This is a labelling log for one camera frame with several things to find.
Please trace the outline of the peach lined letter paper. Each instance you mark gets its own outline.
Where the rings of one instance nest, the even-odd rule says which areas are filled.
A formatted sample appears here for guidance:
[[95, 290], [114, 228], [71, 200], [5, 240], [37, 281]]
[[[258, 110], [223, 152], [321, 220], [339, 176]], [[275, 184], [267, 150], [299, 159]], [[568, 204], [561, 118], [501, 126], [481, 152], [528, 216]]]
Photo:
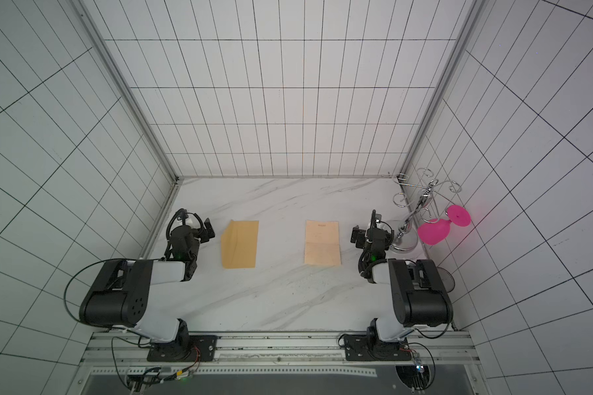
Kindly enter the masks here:
[[306, 222], [304, 263], [323, 267], [341, 265], [339, 222]]

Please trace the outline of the tan kraft envelope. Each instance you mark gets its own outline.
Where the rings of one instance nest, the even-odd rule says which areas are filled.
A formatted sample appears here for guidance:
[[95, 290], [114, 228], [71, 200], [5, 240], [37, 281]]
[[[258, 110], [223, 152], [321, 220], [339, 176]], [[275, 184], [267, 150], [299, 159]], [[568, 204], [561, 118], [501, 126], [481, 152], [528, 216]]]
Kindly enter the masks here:
[[222, 267], [255, 268], [258, 234], [257, 221], [230, 221], [221, 237]]

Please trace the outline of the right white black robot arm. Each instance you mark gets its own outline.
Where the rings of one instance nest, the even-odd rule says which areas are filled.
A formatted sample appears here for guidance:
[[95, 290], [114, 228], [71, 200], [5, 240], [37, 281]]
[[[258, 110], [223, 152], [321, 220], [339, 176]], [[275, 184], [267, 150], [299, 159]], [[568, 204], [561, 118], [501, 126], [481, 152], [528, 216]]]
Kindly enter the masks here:
[[393, 228], [377, 211], [372, 211], [366, 229], [353, 228], [351, 242], [362, 250], [358, 272], [369, 283], [390, 288], [392, 312], [373, 319], [363, 335], [343, 336], [347, 360], [412, 360], [406, 337], [420, 332], [420, 326], [448, 326], [453, 319], [451, 300], [435, 263], [388, 258], [394, 238]]

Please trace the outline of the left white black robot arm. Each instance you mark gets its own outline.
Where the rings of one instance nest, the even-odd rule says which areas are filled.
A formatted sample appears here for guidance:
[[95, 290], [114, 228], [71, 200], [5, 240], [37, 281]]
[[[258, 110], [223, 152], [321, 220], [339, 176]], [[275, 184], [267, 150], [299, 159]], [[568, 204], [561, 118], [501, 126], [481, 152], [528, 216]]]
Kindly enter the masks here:
[[200, 245], [215, 237], [214, 229], [209, 219], [181, 208], [167, 224], [165, 237], [162, 258], [101, 261], [78, 319], [95, 328], [125, 329], [148, 339], [150, 362], [210, 361], [217, 338], [190, 335], [186, 321], [159, 311], [149, 294], [155, 286], [190, 281], [198, 267]]

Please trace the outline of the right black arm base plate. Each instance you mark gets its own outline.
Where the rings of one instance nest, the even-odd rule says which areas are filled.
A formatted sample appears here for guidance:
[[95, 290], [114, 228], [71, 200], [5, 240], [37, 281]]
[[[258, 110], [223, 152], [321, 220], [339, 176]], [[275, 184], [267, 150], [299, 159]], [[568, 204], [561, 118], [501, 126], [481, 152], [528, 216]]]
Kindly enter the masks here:
[[339, 345], [352, 362], [411, 361], [412, 352], [399, 342], [382, 342], [378, 337], [343, 334]]

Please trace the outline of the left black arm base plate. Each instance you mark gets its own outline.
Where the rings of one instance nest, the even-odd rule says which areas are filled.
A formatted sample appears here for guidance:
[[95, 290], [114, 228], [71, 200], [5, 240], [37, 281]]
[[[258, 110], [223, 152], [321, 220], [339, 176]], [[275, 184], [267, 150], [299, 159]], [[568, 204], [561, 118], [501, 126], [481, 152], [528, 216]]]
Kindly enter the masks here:
[[153, 343], [147, 361], [154, 363], [211, 362], [217, 346], [217, 336], [188, 336], [168, 343]]

